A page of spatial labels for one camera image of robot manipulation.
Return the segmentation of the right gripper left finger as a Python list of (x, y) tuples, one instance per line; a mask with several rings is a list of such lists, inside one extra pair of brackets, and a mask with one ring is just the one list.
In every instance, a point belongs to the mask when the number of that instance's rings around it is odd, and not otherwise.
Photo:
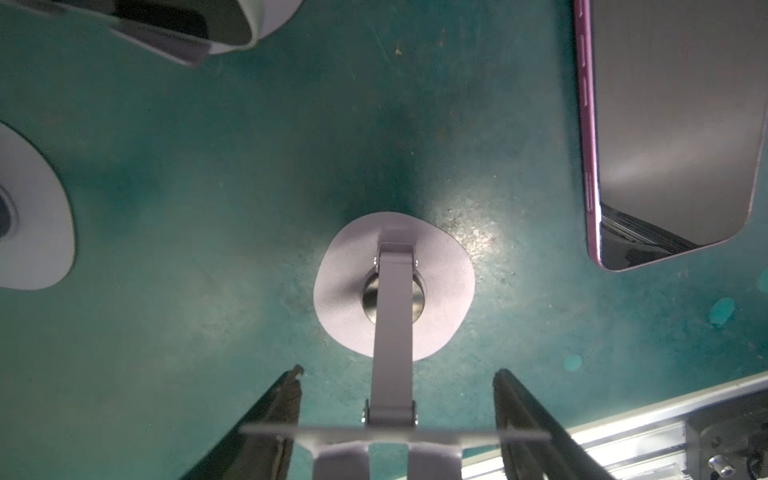
[(183, 477), (185, 479), (285, 479), (294, 441), (271, 434), (249, 436), (245, 424), (296, 425), (302, 389), (300, 365), (284, 372), (221, 440)]

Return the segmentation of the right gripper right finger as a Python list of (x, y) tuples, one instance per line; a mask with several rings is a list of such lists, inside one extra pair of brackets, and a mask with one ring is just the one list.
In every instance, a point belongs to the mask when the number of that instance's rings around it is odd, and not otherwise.
[(495, 422), (499, 430), (531, 437), (507, 437), (500, 443), (508, 479), (610, 479), (511, 371), (493, 378)]

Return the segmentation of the purple round stand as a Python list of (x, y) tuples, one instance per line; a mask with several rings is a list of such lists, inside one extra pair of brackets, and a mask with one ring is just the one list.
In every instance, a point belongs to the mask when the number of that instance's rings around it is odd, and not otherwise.
[(40, 290), (75, 260), (70, 203), (58, 176), (22, 135), (1, 126), (1, 287)]
[(410, 479), (459, 479), (466, 448), (531, 436), (513, 431), (420, 430), (413, 399), (412, 283), (418, 233), (386, 222), (376, 244), (379, 276), (370, 399), (363, 427), (300, 427), (245, 424), (249, 436), (290, 438), (307, 450), (315, 479), (367, 479), (369, 449), (394, 444), (408, 449)]
[(271, 35), (289, 22), (302, 3), (302, 0), (239, 1), (238, 4), (244, 13), (249, 28), (249, 40), (234, 45), (213, 42), (209, 53), (219, 55), (253, 48), (259, 40)]

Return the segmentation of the purple phone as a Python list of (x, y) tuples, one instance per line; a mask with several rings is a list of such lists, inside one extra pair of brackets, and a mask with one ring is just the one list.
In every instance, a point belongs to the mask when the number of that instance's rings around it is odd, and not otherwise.
[(767, 124), (763, 1), (573, 5), (588, 251), (622, 272), (751, 214)]

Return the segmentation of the white middle-right phone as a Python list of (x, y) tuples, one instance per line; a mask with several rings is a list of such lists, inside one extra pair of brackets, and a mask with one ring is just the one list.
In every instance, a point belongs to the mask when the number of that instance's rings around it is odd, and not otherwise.
[(112, 32), (182, 65), (253, 47), (264, 13), (261, 1), (82, 0), (9, 1), (9, 6), (59, 16), (79, 11), (111, 23)]

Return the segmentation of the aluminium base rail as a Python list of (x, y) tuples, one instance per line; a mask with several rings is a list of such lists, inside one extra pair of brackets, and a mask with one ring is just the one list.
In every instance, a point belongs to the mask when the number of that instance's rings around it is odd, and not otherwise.
[(767, 375), (760, 373), (464, 460), (465, 479), (764, 479)]

